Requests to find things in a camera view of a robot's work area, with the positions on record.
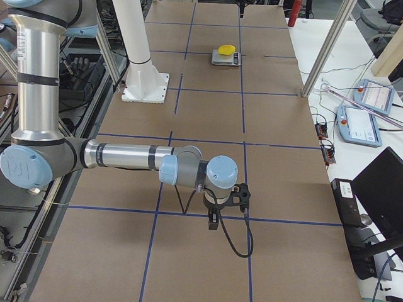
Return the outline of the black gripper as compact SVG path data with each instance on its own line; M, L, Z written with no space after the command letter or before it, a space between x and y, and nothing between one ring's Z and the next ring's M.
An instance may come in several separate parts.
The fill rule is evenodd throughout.
M219 227L218 214L227 206L228 198L218 199L216 202L209 194L203 195L203 204L208 211L208 229L217 230Z

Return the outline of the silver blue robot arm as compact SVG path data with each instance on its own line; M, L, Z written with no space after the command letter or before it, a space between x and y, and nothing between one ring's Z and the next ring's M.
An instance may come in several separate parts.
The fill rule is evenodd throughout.
M1 171L15 186L42 187L70 172L94 167L157 171L159 180L204 194L208 227L237 194L237 164L224 155L203 160L193 146L115 145L67 138L59 132L60 38L96 36L95 1L8 1L17 28L19 126L1 153Z

